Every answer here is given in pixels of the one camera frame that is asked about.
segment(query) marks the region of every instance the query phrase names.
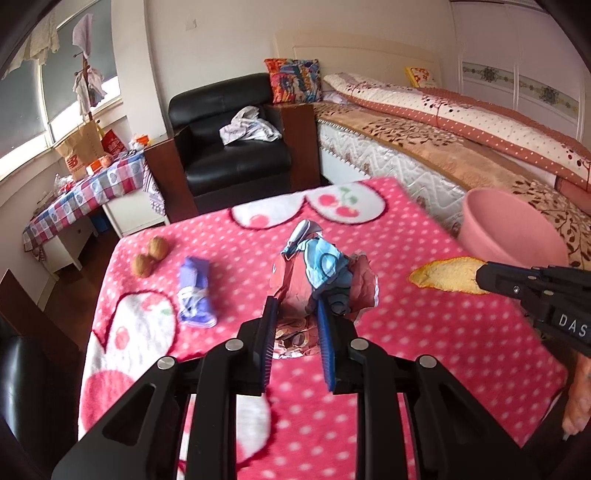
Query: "light switch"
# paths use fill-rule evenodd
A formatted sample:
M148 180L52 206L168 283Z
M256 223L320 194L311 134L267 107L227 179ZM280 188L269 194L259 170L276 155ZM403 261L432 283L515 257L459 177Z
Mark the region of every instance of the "light switch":
M197 28L197 19L196 18L192 18L192 19L187 20L185 22L185 31L189 31L194 28Z

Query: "metal rivet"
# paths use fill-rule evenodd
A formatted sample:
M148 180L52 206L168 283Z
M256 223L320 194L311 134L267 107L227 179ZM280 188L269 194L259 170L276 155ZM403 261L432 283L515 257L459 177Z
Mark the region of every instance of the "metal rivet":
M164 356L162 358L159 358L156 362L156 366L160 370L168 370L169 368L174 367L174 358L171 356Z
M353 350L367 350L369 342L365 338L356 338L351 340L351 348Z
M423 355L418 359L418 363L421 365L421 367L433 368L435 365L437 365L437 360L431 355Z
M233 338L226 342L226 350L230 350L231 352L236 352L244 346L244 342L239 338Z

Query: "pink bucket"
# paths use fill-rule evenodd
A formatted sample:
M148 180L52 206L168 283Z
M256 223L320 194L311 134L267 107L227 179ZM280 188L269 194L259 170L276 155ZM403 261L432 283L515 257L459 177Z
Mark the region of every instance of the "pink bucket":
M470 190L458 241L470 255L516 267L568 266L569 252L552 224L502 190Z

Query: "folded purple fabric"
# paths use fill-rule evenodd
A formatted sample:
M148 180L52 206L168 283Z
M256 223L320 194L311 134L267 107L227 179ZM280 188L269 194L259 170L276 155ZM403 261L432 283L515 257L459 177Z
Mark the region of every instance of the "folded purple fabric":
M211 328L217 323L208 298L209 261L187 257L178 272L179 322Z

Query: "wooden floor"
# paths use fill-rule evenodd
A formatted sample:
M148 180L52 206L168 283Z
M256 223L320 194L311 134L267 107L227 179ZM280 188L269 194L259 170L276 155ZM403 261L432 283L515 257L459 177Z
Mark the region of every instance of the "wooden floor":
M59 272L45 313L80 348L86 350L100 286L119 237L112 229L91 236L80 254L82 270L70 265Z

